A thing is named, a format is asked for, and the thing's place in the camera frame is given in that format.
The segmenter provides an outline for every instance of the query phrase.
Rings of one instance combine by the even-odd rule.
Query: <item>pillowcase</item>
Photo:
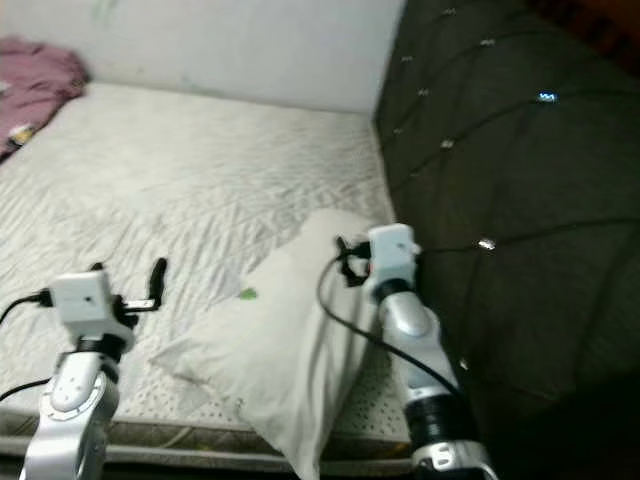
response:
[[[212,389],[303,480],[319,478],[322,450],[367,347],[324,314],[316,283],[337,253],[335,236],[350,240],[372,225],[339,210],[313,213],[295,239],[246,278],[250,294],[216,305],[152,360]],[[371,331],[375,307],[361,292],[346,288],[336,266],[323,298],[335,313]]]

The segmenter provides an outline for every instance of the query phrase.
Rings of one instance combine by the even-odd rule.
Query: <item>white wall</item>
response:
[[[1,0],[99,80],[371,113],[404,0]]]

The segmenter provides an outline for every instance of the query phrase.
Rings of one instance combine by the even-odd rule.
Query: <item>green speck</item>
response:
[[[242,292],[240,292],[240,295],[238,295],[238,297],[242,300],[255,300],[256,298],[258,298],[258,292],[256,292],[253,288],[245,288]]]

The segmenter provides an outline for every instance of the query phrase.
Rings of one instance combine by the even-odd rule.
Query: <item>wire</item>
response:
[[[595,301],[583,333],[580,336],[578,348],[576,350],[575,361],[573,362],[573,381],[574,385],[579,385],[581,380],[586,382],[587,377],[583,375],[584,365],[586,363],[586,355],[590,348],[591,341],[597,332],[597,328],[602,320],[611,318],[607,311],[610,305],[614,305],[615,301],[611,296],[615,292],[617,282],[631,265],[631,261],[638,254],[638,246],[640,246],[640,228],[634,229],[629,237],[621,244],[618,252],[613,256],[612,262],[605,272],[605,275],[598,287]]]
[[[638,92],[633,92],[629,90],[609,90],[609,89],[602,89],[602,88],[592,88],[587,90],[578,90],[578,91],[563,93],[562,101],[565,102],[568,99],[583,98],[583,97],[588,98],[591,96],[640,98],[640,94]],[[474,134],[476,131],[480,130],[486,125],[493,123],[495,120],[499,120],[501,118],[504,118],[506,115],[517,112],[518,110],[521,110],[521,109],[525,109],[528,106],[534,106],[534,105],[538,105],[541,108],[548,107],[547,104],[540,102],[535,98],[528,99],[528,100],[521,100],[517,103],[501,108],[500,110],[497,110],[487,115],[486,117],[483,117],[482,119],[474,122],[471,125],[467,125],[460,132],[450,136],[448,140],[453,141],[454,142],[453,144],[455,145],[456,143],[459,143],[462,140],[466,140],[470,135]],[[398,189],[404,187],[407,183],[412,182],[419,175],[419,173],[422,170],[424,170],[424,168],[429,166],[434,160],[439,159],[442,153],[446,151],[448,151],[448,149],[444,149],[443,146],[440,145],[433,152],[424,156],[423,159],[420,161],[420,163],[418,163],[418,165],[416,165],[415,167],[412,167],[409,170],[409,172],[407,173],[407,176],[403,180],[400,180],[395,185],[389,186],[389,190],[391,191],[391,193],[393,194],[397,192]]]
[[[2,322],[4,322],[5,318],[7,318],[11,310],[16,308],[18,305],[22,303],[30,303],[30,302],[37,302],[37,301],[38,301],[37,295],[29,295],[28,297],[22,297],[17,300],[14,300],[13,302],[11,302],[11,304],[9,304],[9,306],[5,309],[5,311],[2,312],[2,315],[0,316],[0,325],[2,325]]]
[[[338,322],[343,327],[351,330],[351,332],[355,333],[356,335],[359,335],[361,337],[366,338],[372,345],[375,345],[378,348],[386,350],[387,352],[389,352],[389,353],[401,358],[402,360],[404,360],[406,362],[409,362],[413,366],[415,366],[415,367],[419,368],[420,370],[422,370],[423,372],[427,373],[428,375],[433,377],[435,380],[437,380],[444,388],[446,388],[451,393],[451,395],[453,395],[456,399],[458,399],[462,403],[466,403],[466,400],[464,399],[463,395],[460,393],[460,390],[458,390],[451,382],[449,382],[446,378],[444,378],[442,375],[440,375],[434,369],[432,369],[431,367],[425,365],[420,360],[416,359],[415,357],[412,357],[408,353],[403,352],[399,348],[396,348],[393,345],[385,342],[384,340],[379,339],[375,335],[372,335],[369,332],[365,332],[364,330],[360,330],[358,327],[353,325],[351,322],[348,322],[347,320],[344,320],[343,318],[339,317],[338,315],[336,315],[335,313],[333,313],[331,311],[329,306],[327,306],[327,304],[325,303],[324,299],[322,298],[322,287],[324,286],[324,281],[325,281],[325,279],[327,277],[327,274],[329,273],[329,270],[331,270],[331,267],[333,267],[333,265],[336,262],[338,262],[339,260],[341,260],[341,259],[342,259],[342,256],[339,255],[339,256],[337,256],[335,258],[332,258],[331,261],[329,261],[329,263],[327,263],[327,265],[322,270],[322,273],[320,274],[320,278],[319,278],[318,284],[316,286],[316,298],[318,300],[318,303],[320,304],[320,308],[322,308],[324,313],[329,318],[331,318],[332,320],[335,320],[336,322]]]
[[[169,440],[167,440],[163,444],[158,445],[157,447],[154,447],[154,448],[171,448],[180,440],[183,440],[185,437],[187,437],[191,432],[193,432],[193,430],[194,430],[193,427],[184,427],[178,433],[176,433],[173,437],[171,437]]]
[[[51,378],[44,378],[42,380],[36,380],[35,382],[25,383],[24,385],[20,385],[18,387],[14,387],[11,390],[7,390],[2,395],[0,395],[0,402],[9,398],[11,395],[15,395],[18,392],[22,392],[23,390],[27,390],[29,388],[40,387],[42,385],[46,385],[49,383]]]
[[[507,40],[507,39],[512,39],[512,38],[517,38],[517,37],[527,37],[530,35],[562,35],[564,32],[560,31],[560,32],[556,32],[556,31],[547,31],[547,30],[530,30],[530,31],[522,31],[522,32],[509,32],[509,33],[505,33],[503,35],[498,35],[494,38],[491,38],[491,40],[497,41],[497,40]],[[433,89],[434,85],[437,83],[437,81],[440,79],[440,77],[446,73],[450,67],[454,66],[457,64],[458,60],[464,59],[465,57],[467,57],[469,54],[474,53],[474,52],[482,52],[486,50],[486,47],[482,44],[482,43],[476,43],[474,45],[472,45],[471,47],[457,53],[456,55],[454,55],[453,57],[449,58],[448,60],[445,61],[445,63],[436,71],[436,73],[434,73],[428,81],[428,85],[427,85],[427,90],[431,90]],[[409,107],[407,107],[407,109],[405,110],[405,112],[400,116],[400,119],[398,120],[398,122],[396,123],[396,128],[399,129],[403,129],[406,125],[406,123],[413,117],[413,114],[415,113],[415,111],[418,109],[418,107],[420,107],[420,105],[423,103],[424,101],[424,97],[417,97],[415,100],[413,100],[413,102],[411,103],[411,105],[409,105]],[[385,145],[387,143],[388,140],[393,140],[394,138],[396,138],[394,135],[390,135],[387,138],[385,138],[382,141],[382,144]]]

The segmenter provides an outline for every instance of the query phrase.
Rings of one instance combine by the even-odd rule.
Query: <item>white mattress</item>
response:
[[[237,294],[323,207],[392,219],[367,118],[92,84],[0,165],[0,304],[97,261],[114,292],[139,298],[166,256],[165,305],[136,329],[116,419],[246,431],[217,399],[148,359]],[[15,310],[0,330],[0,391],[51,375],[69,347],[51,310]],[[388,373],[376,354],[336,432],[406,440]],[[33,413],[37,398],[24,392],[0,411]],[[4,438],[0,452],[11,451],[15,438]]]

